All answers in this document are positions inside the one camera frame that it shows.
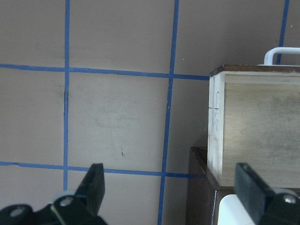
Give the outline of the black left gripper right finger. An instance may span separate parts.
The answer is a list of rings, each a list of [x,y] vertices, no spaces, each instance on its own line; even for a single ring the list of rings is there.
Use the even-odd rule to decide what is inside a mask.
[[[247,163],[235,166],[235,193],[256,225],[298,225],[299,193],[270,187]]]

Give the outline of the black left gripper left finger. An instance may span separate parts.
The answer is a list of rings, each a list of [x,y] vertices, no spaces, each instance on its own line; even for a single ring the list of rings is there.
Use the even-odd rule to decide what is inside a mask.
[[[73,194],[64,194],[34,212],[26,204],[0,210],[2,225],[106,225],[99,215],[105,194],[103,164],[92,164]]]

